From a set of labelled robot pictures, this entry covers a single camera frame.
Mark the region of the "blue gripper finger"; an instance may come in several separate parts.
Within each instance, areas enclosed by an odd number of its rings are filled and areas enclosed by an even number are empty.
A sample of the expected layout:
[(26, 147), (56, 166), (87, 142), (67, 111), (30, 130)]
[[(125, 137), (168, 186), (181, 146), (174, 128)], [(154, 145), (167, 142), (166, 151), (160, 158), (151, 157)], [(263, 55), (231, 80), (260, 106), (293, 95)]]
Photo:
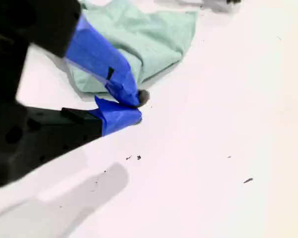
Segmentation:
[(78, 1), (6, 0), (4, 9), (17, 36), (92, 74), (119, 103), (140, 107), (148, 101), (128, 61), (88, 22)]
[(136, 108), (98, 97), (95, 102), (97, 108), (94, 110), (28, 108), (24, 167), (32, 171), (80, 146), (142, 120), (142, 114)]

